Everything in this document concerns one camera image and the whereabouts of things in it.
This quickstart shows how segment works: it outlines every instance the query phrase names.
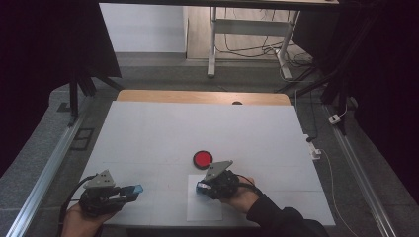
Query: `gray floor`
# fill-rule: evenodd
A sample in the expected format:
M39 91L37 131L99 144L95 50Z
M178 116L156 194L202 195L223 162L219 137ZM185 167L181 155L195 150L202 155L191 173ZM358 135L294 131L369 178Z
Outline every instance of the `gray floor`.
M216 77L209 79L204 61L186 60L170 55L158 55L154 58L147 55L145 59L142 55L121 53L118 57L124 79L117 81L128 89L273 93L285 85L285 82L279 78L278 66L271 62L223 61L217 64ZM294 75L300 73L300 70L293 69ZM55 234L59 207L81 178L83 167L89 159L109 106L118 94L117 91L96 79L95 83L98 93L93 98L87 118L80 128L93 131L91 140L88 144L85 143L87 140L73 141L71 145L73 149L67 152L27 236L53 236ZM317 148L324 149L330 158L334 175L334 195L341 216L358 236L381 236L332 132L332 127L327 123L323 105L318 100L321 91L321 88L313 91L311 99L309 94L297 99L296 106L301 127L309 135L313 136L318 133L314 144ZM69 121L69 112L57 111L62 103L68 103L68 87L66 86L51 93L50 106L42 122L15 163L0 180L0 236L5 236L8 232ZM398 236L417 236L419 208L385 159L358 128L353 119L354 109L351 107L347 112L347 136L367 171ZM315 167L337 223L336 227L327 228L330 236L353 236L338 217L334 207L331 177L325 156L315 163ZM107 227L104 232L104 236L125 235L126 231L119 227Z

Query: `table leg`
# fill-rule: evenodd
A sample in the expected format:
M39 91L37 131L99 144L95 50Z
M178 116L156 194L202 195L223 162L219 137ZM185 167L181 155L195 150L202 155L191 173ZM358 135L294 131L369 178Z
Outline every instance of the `table leg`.
M210 46L209 46L209 70L208 77L215 76L215 24L216 24L216 7L211 7L210 16Z
M289 45L289 42L291 40L291 36L293 35L293 28L295 27L296 19L298 18L299 11L295 12L293 14L293 17L291 18L291 21L289 22L289 27L287 30L287 34L284 36L284 42L281 46L281 50L277 53L278 61L280 62L281 70L283 72L284 78L286 80L292 79L290 70L287 66L287 61L285 59L287 47Z

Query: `red disc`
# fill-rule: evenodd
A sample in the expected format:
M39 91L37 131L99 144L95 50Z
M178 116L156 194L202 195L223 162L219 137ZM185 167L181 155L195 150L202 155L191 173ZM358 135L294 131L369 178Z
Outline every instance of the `red disc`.
M199 151L194 155L194 165L200 169L204 170L210 166L212 163L212 155L207 151Z

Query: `black sleeve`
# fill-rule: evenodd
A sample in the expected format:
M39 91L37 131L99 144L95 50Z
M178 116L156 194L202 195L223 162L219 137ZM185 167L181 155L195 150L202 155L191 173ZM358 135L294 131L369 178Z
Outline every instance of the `black sleeve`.
M250 208L247 219L258 223L263 236L327 237L324 227L315 220L304 220L294 208L279 209L266 195Z

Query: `wall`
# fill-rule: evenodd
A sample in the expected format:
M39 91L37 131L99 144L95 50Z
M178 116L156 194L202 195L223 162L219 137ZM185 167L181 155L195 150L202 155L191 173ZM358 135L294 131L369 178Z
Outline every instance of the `wall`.
M115 52L186 52L187 7L100 6Z

